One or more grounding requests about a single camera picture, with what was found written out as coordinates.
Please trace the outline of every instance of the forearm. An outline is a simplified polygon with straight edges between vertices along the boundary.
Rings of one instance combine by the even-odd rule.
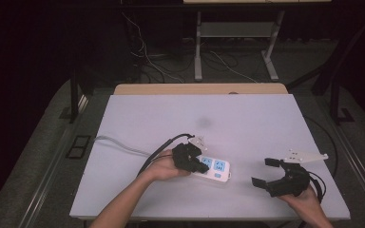
[[[153,181],[148,174],[142,173],[106,206],[90,227],[124,228],[142,194]]]

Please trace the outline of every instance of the person's right hand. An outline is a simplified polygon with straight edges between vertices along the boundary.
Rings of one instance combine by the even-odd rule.
[[[314,228],[333,227],[331,222],[325,216],[317,199],[317,195],[311,185],[309,185],[308,188],[297,197],[293,195],[285,195],[278,198],[287,202],[289,206],[292,207],[301,217],[301,219]]]

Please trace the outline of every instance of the hand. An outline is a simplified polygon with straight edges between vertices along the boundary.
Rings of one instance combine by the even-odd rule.
[[[290,207],[307,223],[313,227],[333,227],[327,219],[324,211],[319,204],[316,193],[309,185],[298,197],[293,195],[285,195],[278,197],[286,201]]]
[[[176,168],[172,158],[172,150],[165,150],[158,155],[142,174],[148,175],[154,181],[165,181],[171,178],[188,176],[191,173]]]

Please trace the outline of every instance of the blue outlet socket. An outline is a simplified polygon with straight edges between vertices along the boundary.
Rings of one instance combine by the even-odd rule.
[[[213,168],[215,170],[218,170],[218,171],[221,171],[221,172],[224,172],[224,166],[226,165],[226,163],[224,161],[219,161],[219,160],[216,160],[215,161],[215,165],[213,166]]]
[[[206,164],[209,168],[212,166],[212,160],[209,158],[203,157],[201,162]]]

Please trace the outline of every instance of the power outlet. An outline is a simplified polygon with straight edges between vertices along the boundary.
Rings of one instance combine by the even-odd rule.
[[[198,159],[209,167],[206,173],[193,173],[196,177],[206,178],[216,182],[227,182],[230,177],[230,163],[228,161],[209,158],[203,155],[198,156]]]

